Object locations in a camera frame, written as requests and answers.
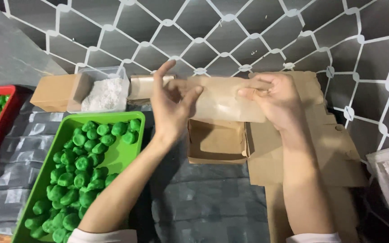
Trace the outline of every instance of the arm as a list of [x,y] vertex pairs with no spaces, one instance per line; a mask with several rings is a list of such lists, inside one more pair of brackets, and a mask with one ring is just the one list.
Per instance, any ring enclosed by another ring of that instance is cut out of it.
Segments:
[[163,88],[163,76],[174,65],[175,61],[168,61],[154,74],[151,104],[156,132],[153,139],[91,204],[79,224],[80,230],[89,233],[118,230],[162,158],[186,129],[190,107],[203,89],[195,87],[181,99],[176,88]]
[[259,74],[255,81],[272,88],[246,88],[239,95],[256,101],[280,132],[283,142],[283,192],[294,234],[334,233],[332,215],[317,164],[301,99],[291,77]]

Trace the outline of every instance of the left hand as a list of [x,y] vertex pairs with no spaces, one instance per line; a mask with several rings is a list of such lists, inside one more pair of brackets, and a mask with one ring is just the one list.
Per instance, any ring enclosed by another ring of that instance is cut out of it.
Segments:
[[163,76],[175,64],[175,60],[167,61],[154,73],[153,96],[151,97],[156,124],[154,137],[165,146],[173,145],[187,129],[191,107],[204,90],[202,86],[197,86],[182,97],[180,89],[173,82],[163,87]]

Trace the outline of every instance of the clear plastic container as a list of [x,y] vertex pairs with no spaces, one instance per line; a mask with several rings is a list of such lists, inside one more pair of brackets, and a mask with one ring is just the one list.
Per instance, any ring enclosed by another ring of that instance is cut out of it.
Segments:
[[130,86],[130,81],[128,80],[127,74],[124,67],[101,67],[101,68],[84,68],[81,69],[78,74],[82,74],[82,79],[79,81],[79,85],[76,85],[72,91],[71,97],[72,100],[68,102],[67,111],[68,113],[77,114],[77,113],[115,113],[123,112],[127,106],[127,98],[121,97],[116,104],[115,108],[108,110],[97,110],[97,111],[82,111],[81,103],[91,92],[95,81],[105,80],[109,78],[122,78],[124,81],[127,81],[126,92],[128,94],[128,89]]

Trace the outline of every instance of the green tray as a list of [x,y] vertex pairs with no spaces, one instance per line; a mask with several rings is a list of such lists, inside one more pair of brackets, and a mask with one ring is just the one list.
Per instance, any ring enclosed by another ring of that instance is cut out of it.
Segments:
[[30,230],[25,227],[25,220],[34,217],[32,207],[35,202],[46,198],[46,187],[50,185],[51,171],[55,169],[55,162],[53,161],[54,153],[62,150],[64,143],[68,141],[75,128],[82,126],[87,121],[97,122],[99,124],[116,122],[126,122],[131,119],[141,120],[139,137],[136,143],[127,145],[118,137],[116,142],[109,147],[105,153],[104,162],[98,167],[109,168],[109,174],[122,172],[140,152],[142,145],[143,130],[145,128],[145,116],[141,112],[116,112],[116,113],[90,113],[90,114],[76,114],[69,115],[64,118],[58,128],[54,141],[47,153],[46,159],[35,181],[31,194],[26,202],[25,208],[20,217],[17,228],[12,237],[12,243],[35,243],[35,242],[54,242],[52,235],[49,234],[40,240],[30,237]]

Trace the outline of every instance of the hand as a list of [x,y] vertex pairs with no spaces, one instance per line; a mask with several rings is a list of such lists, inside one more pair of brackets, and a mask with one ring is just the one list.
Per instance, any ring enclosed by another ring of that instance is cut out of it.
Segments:
[[175,64],[175,60],[167,61],[154,73],[151,97],[156,124],[154,137],[164,143],[163,145],[172,145],[187,129],[191,107],[204,90],[202,86],[194,87],[182,98],[179,88],[173,82],[163,87],[163,76]]
[[[259,104],[265,116],[279,131],[301,128],[305,114],[300,96],[291,76],[284,74],[258,74],[251,79],[253,85],[238,91],[238,95]],[[260,90],[259,83],[271,86]]]

